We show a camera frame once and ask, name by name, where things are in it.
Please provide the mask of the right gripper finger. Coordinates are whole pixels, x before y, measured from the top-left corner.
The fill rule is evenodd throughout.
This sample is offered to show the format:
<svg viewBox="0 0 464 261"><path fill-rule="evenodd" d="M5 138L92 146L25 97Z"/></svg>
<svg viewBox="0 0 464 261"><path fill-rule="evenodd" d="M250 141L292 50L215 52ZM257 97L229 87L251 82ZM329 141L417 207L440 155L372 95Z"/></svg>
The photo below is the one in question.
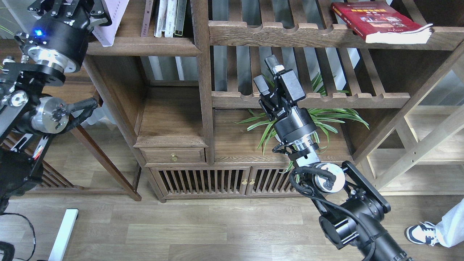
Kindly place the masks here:
<svg viewBox="0 0 464 261"><path fill-rule="evenodd" d="M280 73L281 71L285 70L285 67L279 63L277 57L275 55L270 55L265 58L265 64L270 70L270 73L272 75L276 75L277 73Z"/></svg>
<svg viewBox="0 0 464 261"><path fill-rule="evenodd" d="M258 91L260 92L261 95L268 95L270 94L269 91L269 86L263 77L263 75L256 76L253 79L255 85L257 86Z"/></svg>

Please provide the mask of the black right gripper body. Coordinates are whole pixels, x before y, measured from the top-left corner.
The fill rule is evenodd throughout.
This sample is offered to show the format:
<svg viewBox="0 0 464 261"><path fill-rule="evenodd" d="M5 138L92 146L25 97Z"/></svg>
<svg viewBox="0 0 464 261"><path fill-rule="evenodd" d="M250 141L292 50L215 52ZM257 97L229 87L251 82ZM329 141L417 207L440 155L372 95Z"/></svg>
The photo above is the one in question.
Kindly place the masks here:
<svg viewBox="0 0 464 261"><path fill-rule="evenodd" d="M270 121L277 120L274 128L282 144L294 144L301 138L310 140L316 131L307 109L299 108L297 101L305 97L302 86L293 70L284 70L273 77L270 94L260 94L260 106Z"/></svg>

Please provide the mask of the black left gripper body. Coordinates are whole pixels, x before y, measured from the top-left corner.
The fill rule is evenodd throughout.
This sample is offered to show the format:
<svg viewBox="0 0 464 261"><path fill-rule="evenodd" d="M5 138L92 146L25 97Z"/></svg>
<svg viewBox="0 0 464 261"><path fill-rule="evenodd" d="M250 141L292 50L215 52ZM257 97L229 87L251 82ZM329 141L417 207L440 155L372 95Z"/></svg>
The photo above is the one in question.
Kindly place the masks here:
<svg viewBox="0 0 464 261"><path fill-rule="evenodd" d="M63 73L80 70L94 27L111 25L101 0L36 0L28 11L37 21L14 37L22 53Z"/></svg>

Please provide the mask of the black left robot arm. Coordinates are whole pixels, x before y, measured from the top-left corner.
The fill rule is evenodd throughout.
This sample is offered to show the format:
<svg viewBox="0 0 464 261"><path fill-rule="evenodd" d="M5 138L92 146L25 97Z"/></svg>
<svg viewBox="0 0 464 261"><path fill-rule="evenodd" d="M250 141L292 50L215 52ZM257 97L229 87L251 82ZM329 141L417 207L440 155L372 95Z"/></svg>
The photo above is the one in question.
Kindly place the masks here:
<svg viewBox="0 0 464 261"><path fill-rule="evenodd" d="M97 108L94 98L67 104L43 93L62 86L65 73L78 72L95 26L111 25L101 0L37 0L28 6L37 21L30 33L15 35L22 58L3 60L1 74L1 141L10 132L23 137L1 148L1 215L11 196L22 196L42 182L42 160L56 135L70 131Z"/></svg>

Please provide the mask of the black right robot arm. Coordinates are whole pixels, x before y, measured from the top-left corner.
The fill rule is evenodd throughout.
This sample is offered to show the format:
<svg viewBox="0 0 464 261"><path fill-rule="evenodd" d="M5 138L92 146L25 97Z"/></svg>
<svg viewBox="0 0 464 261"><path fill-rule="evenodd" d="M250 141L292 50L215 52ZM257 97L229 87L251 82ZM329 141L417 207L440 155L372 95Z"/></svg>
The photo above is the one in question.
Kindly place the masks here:
<svg viewBox="0 0 464 261"><path fill-rule="evenodd" d="M260 106L270 120L275 120L279 144L273 152L285 154L293 162L289 182L318 208L325 236L338 249L357 247L365 261L411 261L381 225L391 207L378 190L349 161L341 165L320 162L318 145L310 138L316 125L307 109L297 105L306 94L295 73L285 69L274 55L265 58L265 63L273 88L262 75L254 82L260 91Z"/></svg>

